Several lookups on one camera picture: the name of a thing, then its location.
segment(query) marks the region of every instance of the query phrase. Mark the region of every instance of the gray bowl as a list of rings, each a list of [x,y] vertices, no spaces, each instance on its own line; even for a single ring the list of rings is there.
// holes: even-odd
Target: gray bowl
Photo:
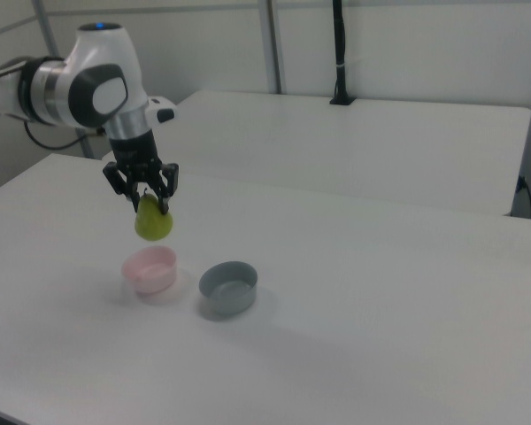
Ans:
[[[206,304],[218,314],[243,312],[256,299],[258,273],[240,261],[229,261],[210,268],[203,274],[198,288]]]

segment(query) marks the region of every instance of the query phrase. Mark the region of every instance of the pink bowl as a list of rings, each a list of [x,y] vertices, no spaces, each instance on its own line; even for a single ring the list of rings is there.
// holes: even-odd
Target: pink bowl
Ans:
[[[144,248],[124,261],[122,275],[136,292],[159,292],[177,279],[177,255],[166,246]]]

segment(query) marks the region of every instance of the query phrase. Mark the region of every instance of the black mount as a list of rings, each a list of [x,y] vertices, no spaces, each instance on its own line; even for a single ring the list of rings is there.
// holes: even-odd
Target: black mount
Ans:
[[[330,104],[348,106],[354,102],[355,97],[348,96],[346,92],[346,67],[344,65],[346,33],[344,31],[344,18],[342,17],[342,0],[333,0],[333,16],[335,20],[336,92]]]
[[[145,135],[127,140],[110,140],[116,162],[104,167],[104,175],[117,195],[125,195],[138,211],[140,194],[138,183],[144,182],[158,197],[159,211],[169,211],[169,198],[177,190],[179,166],[163,164],[150,131]]]

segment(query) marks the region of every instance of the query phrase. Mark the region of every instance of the pear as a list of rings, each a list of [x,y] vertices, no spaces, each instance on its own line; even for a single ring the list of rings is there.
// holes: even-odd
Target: pear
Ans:
[[[135,233],[146,241],[163,239],[173,227],[173,217],[159,211],[158,199],[151,194],[143,195],[135,215]]]

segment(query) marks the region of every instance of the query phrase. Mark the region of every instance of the robotic arm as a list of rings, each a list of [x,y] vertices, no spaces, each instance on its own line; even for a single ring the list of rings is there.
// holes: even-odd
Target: robotic arm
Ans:
[[[174,105],[148,99],[134,45],[120,25],[80,27],[65,60],[18,58],[1,66],[0,114],[52,126],[103,127],[116,158],[104,168],[114,191],[137,211],[138,183],[146,183],[167,213],[179,166],[162,163],[151,129],[174,116]]]

